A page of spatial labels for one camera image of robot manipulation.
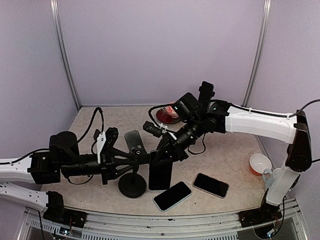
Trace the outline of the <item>black pole stand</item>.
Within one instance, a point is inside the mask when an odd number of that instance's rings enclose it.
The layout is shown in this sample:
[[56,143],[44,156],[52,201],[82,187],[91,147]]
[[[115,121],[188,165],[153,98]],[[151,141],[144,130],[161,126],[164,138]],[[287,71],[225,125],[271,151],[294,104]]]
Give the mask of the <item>black pole stand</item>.
[[[126,160],[126,162],[136,162],[138,171],[140,165],[145,165],[149,163],[149,155],[148,153],[142,155],[135,155],[137,156],[137,161]],[[118,189],[124,196],[131,199],[136,199],[141,197],[145,193],[147,189],[147,182],[138,173],[136,175],[133,175],[132,171],[130,170],[129,172],[125,173],[120,177],[118,182]]]

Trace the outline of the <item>phone black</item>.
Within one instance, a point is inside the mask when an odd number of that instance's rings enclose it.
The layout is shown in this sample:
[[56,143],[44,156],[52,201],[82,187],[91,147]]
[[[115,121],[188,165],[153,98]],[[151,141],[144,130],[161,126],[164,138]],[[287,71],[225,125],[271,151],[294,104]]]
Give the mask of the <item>phone black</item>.
[[203,81],[201,83],[201,86],[199,87],[198,91],[199,91],[199,96],[198,96],[198,100],[200,102],[206,102],[211,100],[214,95],[214,85],[212,83],[209,83],[207,81]]

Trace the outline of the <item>phone blue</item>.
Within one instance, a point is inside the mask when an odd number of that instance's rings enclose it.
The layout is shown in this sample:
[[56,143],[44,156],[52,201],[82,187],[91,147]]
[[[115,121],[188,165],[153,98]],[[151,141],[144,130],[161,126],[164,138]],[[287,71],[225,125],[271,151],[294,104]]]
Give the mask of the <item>phone blue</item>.
[[148,189],[151,191],[167,190],[171,186],[173,163],[155,166],[152,161],[157,153],[157,150],[153,150],[149,156]]
[[162,212],[172,209],[174,206],[184,201],[192,194],[192,190],[183,182],[180,181],[158,194],[153,198],[153,202]]

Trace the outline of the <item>black pole stand clamp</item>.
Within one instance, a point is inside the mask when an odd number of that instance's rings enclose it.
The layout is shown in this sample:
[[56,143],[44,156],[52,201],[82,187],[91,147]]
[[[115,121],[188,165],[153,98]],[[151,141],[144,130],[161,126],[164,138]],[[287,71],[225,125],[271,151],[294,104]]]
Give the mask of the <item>black pole stand clamp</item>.
[[215,96],[215,92],[211,87],[200,86],[198,90],[199,90],[199,96],[198,96],[199,101],[210,100]]

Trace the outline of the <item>middle folding phone stand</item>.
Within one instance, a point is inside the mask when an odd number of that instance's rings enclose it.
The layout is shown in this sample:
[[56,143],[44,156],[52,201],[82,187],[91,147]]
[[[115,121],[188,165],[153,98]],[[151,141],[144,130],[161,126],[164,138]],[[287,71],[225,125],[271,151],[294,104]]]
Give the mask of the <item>middle folding phone stand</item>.
[[140,133],[137,130],[125,133],[124,139],[131,154],[145,155],[147,153]]

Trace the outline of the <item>phone lower right pink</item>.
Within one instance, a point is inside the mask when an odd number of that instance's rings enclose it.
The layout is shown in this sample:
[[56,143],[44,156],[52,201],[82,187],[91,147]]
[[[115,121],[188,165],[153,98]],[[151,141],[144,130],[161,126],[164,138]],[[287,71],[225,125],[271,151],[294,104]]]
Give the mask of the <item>phone lower right pink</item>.
[[198,173],[193,186],[205,193],[224,199],[229,190],[229,185],[223,181],[212,178],[203,173]]

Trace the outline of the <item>red saucer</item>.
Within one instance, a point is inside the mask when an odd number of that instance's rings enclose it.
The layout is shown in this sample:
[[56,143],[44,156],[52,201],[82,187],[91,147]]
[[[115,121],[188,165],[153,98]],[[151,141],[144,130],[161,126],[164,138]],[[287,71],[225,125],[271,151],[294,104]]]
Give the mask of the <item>red saucer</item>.
[[161,108],[156,112],[156,118],[163,124],[174,125],[181,122],[179,117],[172,117],[166,112],[165,108]]

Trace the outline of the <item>red patterned teacup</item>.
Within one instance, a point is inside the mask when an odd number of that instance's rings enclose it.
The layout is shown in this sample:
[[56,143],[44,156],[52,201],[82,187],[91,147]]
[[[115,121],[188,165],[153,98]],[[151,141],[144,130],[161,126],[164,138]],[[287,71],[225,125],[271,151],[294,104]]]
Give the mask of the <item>red patterned teacup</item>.
[[170,116],[174,119],[177,119],[179,117],[179,115],[175,112],[174,108],[172,107],[173,104],[174,104],[174,102],[170,102],[168,104],[168,106],[164,107],[164,111],[168,116]]

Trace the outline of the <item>orange white bowl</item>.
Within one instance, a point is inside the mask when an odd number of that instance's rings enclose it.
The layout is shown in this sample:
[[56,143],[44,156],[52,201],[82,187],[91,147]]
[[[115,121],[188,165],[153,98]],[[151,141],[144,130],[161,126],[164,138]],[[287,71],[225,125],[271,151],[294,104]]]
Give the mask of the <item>orange white bowl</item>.
[[249,159],[249,169],[252,174],[261,176],[264,170],[272,169],[272,163],[267,156],[255,153]]

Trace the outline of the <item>light blue mug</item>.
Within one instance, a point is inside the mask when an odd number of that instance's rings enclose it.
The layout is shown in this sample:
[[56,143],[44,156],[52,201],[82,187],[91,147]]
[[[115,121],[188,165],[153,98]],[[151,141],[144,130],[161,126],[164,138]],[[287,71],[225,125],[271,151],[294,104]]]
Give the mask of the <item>light blue mug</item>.
[[269,189],[274,182],[273,171],[268,168],[265,169],[262,173],[262,179],[264,181],[265,190]]

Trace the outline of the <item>front aluminium rail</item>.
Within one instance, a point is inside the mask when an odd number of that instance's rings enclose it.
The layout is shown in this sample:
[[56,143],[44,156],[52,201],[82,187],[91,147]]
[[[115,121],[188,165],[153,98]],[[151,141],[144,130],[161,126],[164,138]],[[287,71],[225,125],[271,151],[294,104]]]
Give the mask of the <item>front aluminium rail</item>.
[[143,216],[87,211],[80,226],[40,219],[26,208],[17,240],[307,240],[295,199],[280,206],[279,219],[244,223],[236,211],[198,215]]

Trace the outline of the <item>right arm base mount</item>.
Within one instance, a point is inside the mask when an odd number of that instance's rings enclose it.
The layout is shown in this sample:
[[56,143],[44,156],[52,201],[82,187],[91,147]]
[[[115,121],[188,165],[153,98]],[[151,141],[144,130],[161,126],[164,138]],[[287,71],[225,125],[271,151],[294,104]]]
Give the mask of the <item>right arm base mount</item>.
[[265,199],[262,200],[260,207],[240,211],[238,216],[242,228],[272,222],[283,217],[280,206],[270,205]]

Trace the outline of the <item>left aluminium frame post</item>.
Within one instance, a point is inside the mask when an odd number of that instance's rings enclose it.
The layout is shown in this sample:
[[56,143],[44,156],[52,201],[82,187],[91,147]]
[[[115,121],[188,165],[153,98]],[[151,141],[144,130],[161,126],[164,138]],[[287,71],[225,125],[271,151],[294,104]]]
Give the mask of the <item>left aluminium frame post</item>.
[[64,36],[63,36],[63,28],[62,28],[62,23],[61,23],[61,18],[60,18],[60,12],[59,12],[59,5],[57,0],[50,0],[50,9],[51,9],[51,14],[52,14],[52,19],[53,19],[53,25],[55,29],[55,34],[57,37],[57,44],[62,60],[62,65],[64,68],[64,72],[66,75],[67,79],[67,84],[70,89],[71,97],[74,103],[74,106],[77,111],[79,111],[82,107],[81,101],[76,89],[76,85],[72,76],[72,71],[70,67],[70,62],[68,59],[68,54],[65,46],[65,41],[64,41]]

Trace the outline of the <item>aluminium frame post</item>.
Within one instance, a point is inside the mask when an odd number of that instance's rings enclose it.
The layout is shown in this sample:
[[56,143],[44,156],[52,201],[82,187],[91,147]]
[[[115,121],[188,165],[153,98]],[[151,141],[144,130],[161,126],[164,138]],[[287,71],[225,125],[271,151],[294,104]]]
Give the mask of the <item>aluminium frame post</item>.
[[64,68],[64,72],[66,75],[67,79],[67,84],[70,89],[71,97],[74,103],[74,106],[77,111],[79,111],[82,107],[81,101],[76,89],[76,85],[72,76],[72,71],[70,67],[70,62],[68,59],[68,54],[65,46],[65,41],[64,41],[64,36],[63,36],[63,28],[62,28],[62,23],[61,23],[61,18],[60,18],[60,12],[59,12],[59,5],[57,0],[50,0],[50,9],[51,9],[51,14],[52,14],[52,19],[53,19],[53,25],[55,29],[55,34],[57,37],[57,44],[62,60],[62,65]]
[[250,71],[249,82],[248,82],[248,85],[247,85],[247,88],[246,88],[246,91],[245,91],[244,99],[242,101],[242,106],[243,107],[248,107],[249,106],[250,99],[251,99],[253,91],[254,91],[254,86],[255,86],[255,83],[256,83],[257,74],[258,74],[258,71],[259,71],[259,66],[260,66],[260,63],[261,63],[263,50],[264,50],[264,44],[265,44],[267,31],[268,31],[268,24],[269,24],[269,19],[270,19],[271,5],[272,5],[272,1],[271,0],[265,0],[264,1],[261,24],[260,24],[258,40],[257,40],[257,46],[256,46],[254,58],[253,58],[252,68],[251,68],[251,71]]

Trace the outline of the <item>right aluminium frame post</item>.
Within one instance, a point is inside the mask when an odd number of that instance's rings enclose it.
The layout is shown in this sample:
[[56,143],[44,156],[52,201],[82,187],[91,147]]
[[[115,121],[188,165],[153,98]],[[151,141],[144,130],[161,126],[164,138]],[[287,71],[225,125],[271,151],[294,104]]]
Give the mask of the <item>right aluminium frame post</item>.
[[246,88],[246,91],[245,91],[244,99],[242,101],[242,106],[243,107],[248,107],[249,106],[250,99],[251,99],[253,91],[254,91],[254,86],[255,86],[255,83],[256,83],[257,74],[258,74],[258,71],[259,71],[259,66],[260,66],[260,63],[261,63],[263,50],[264,50],[264,44],[265,44],[267,31],[268,31],[268,24],[269,24],[269,19],[270,19],[271,5],[272,5],[272,1],[271,0],[265,0],[264,1],[261,24],[260,24],[258,40],[257,40],[257,46],[256,46],[254,58],[253,58],[252,68],[251,68],[251,71],[250,71],[249,82],[248,82],[248,85],[247,85],[247,88]]

